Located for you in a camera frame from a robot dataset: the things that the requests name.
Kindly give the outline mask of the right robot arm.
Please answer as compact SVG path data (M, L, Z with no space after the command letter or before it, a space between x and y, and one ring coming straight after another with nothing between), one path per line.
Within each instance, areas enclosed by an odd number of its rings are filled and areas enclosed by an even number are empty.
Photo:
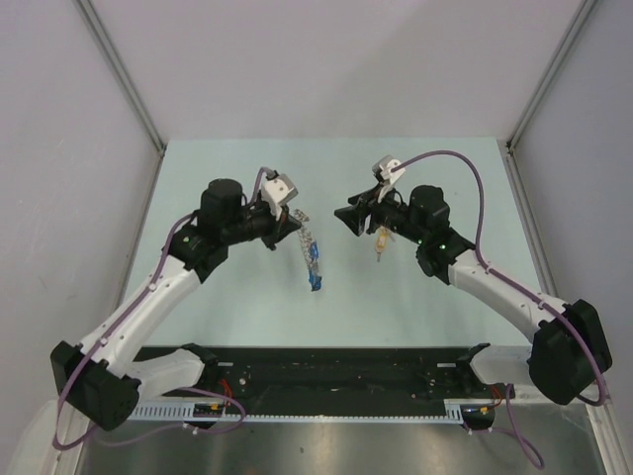
M476 298L527 339L526 347L482 343L471 348L466 366L456 372L464 395L479 397L491 385L518 384L567 405L595 384L595 403L604 402L603 375L612 356L595 307L532 291L483 262L476 246L451 227L440 188L417 186L408 202L399 201L395 191L381 198L372 188L349 198L334 215L357 236L385 228L415 243L416 261L426 276Z

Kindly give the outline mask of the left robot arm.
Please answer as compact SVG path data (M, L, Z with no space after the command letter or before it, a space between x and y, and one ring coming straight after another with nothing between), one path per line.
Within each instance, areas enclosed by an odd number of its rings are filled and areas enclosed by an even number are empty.
M228 258L231 246L260 240L267 248L298 231L289 202L297 187L269 171L244 202L239 182L211 181L197 210L169 231L156 267L103 324L78 343L60 342L50 361L60 404L69 404L96 427L113 430L143 398L182 388L205 396L219 383L213 357L188 344L145 363L135 358L147 339Z

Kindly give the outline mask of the yellow tag key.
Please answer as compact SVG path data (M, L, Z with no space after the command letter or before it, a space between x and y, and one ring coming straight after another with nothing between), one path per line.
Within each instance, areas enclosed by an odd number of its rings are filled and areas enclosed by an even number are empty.
M383 253L386 251L388 243L391 239L390 231L386 228L380 227L378 231L378 237L375 242L375 252L377 261L381 261Z

